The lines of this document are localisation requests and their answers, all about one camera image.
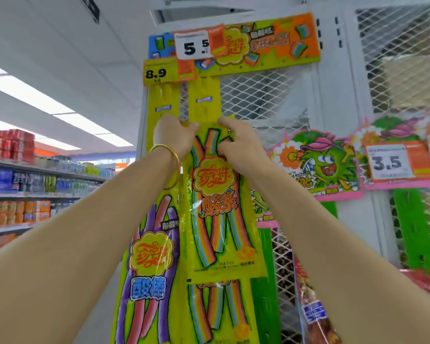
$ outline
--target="shelf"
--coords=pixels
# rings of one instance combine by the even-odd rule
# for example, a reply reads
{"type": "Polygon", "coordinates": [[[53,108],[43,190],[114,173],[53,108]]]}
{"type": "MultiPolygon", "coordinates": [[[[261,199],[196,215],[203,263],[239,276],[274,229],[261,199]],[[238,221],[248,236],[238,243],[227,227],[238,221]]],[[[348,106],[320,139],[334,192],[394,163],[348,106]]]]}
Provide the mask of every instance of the shelf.
{"type": "Polygon", "coordinates": [[[82,198],[83,194],[71,193],[32,193],[32,192],[0,192],[0,198],[82,198]]]}
{"type": "Polygon", "coordinates": [[[11,160],[4,160],[4,159],[0,159],[0,167],[4,167],[4,168],[12,168],[14,170],[24,170],[24,171],[28,171],[28,172],[37,172],[40,174],[50,174],[50,175],[58,175],[58,176],[62,176],[62,177],[66,177],[66,178],[77,178],[77,179],[82,179],[82,180],[92,180],[92,181],[99,181],[99,182],[105,182],[108,179],[101,177],[101,176],[96,176],[96,175],[86,175],[86,174],[70,174],[67,172],[61,172],[58,170],[52,170],[52,169],[46,169],[46,168],[40,168],[40,167],[36,167],[34,165],[31,164],[25,164],[25,163],[18,163],[18,162],[14,162],[11,160]]]}
{"type": "Polygon", "coordinates": [[[37,222],[28,222],[28,223],[20,223],[13,226],[0,227],[0,233],[7,233],[7,232],[11,233],[14,231],[22,231],[24,229],[30,229],[36,224],[37,222]]]}

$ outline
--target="yellow hanging strip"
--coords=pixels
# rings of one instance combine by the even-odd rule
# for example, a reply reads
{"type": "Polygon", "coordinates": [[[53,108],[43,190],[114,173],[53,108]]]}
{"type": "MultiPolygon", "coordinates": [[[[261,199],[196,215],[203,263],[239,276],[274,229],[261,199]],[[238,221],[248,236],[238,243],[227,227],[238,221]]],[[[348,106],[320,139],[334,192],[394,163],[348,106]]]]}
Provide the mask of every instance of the yellow hanging strip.
{"type": "Polygon", "coordinates": [[[196,77],[188,82],[189,122],[216,122],[221,117],[220,79],[196,77]]]}
{"type": "Polygon", "coordinates": [[[153,131],[161,117],[165,113],[179,116],[180,84],[156,84],[148,89],[147,152],[153,147],[153,131]]]}

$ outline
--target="bangle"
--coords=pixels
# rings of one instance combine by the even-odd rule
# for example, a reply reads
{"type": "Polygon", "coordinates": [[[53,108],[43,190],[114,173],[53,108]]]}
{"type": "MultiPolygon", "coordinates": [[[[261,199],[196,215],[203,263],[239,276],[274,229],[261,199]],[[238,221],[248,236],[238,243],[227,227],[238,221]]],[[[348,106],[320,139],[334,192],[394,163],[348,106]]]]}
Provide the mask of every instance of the bangle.
{"type": "MultiPolygon", "coordinates": [[[[177,155],[177,153],[175,153],[175,152],[174,152],[174,150],[173,150],[173,149],[171,149],[169,146],[164,145],[164,144],[157,144],[157,145],[154,145],[154,146],[150,149],[150,152],[151,152],[151,151],[153,151],[154,149],[158,148],[158,147],[164,147],[164,148],[168,149],[169,151],[171,151],[171,152],[172,152],[172,154],[174,155],[174,157],[177,159],[177,164],[178,164],[178,167],[180,168],[180,160],[178,159],[178,155],[177,155]]],[[[174,183],[172,184],[172,186],[167,187],[167,188],[164,188],[164,190],[166,191],[166,190],[168,190],[168,189],[172,189],[173,187],[175,187],[175,186],[177,185],[177,183],[178,183],[178,172],[177,172],[177,177],[175,178],[175,181],[174,181],[174,183]]]]}

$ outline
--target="cartoon mouth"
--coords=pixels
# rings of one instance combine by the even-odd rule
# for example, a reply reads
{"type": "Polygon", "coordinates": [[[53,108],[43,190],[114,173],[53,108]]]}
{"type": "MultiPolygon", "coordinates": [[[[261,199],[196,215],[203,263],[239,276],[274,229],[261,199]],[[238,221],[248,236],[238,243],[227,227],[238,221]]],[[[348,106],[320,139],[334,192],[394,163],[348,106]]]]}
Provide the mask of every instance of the cartoon mouth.
{"type": "Polygon", "coordinates": [[[333,176],[336,173],[336,163],[330,164],[326,167],[320,167],[325,176],[333,176]]]}

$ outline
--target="white wire mesh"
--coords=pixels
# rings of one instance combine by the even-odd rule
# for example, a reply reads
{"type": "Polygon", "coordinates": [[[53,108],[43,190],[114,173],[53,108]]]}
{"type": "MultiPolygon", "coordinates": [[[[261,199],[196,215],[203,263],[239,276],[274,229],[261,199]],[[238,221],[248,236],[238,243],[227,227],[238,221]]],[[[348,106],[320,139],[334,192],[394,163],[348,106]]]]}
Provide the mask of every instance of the white wire mesh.
{"type": "MultiPolygon", "coordinates": [[[[220,76],[221,111],[248,121],[258,132],[265,149],[309,128],[307,101],[301,93],[302,70],[288,67],[246,74],[220,76]]],[[[188,86],[180,90],[180,118],[188,120],[188,86]]],[[[293,252],[280,229],[273,230],[275,271],[282,322],[282,344],[302,342],[298,312],[295,310],[293,252]]]]}
{"type": "MultiPolygon", "coordinates": [[[[430,108],[430,5],[357,11],[375,113],[430,108]]],[[[421,190],[430,225],[430,191],[421,190]]],[[[390,199],[398,252],[407,267],[394,199],[390,199]]]]}

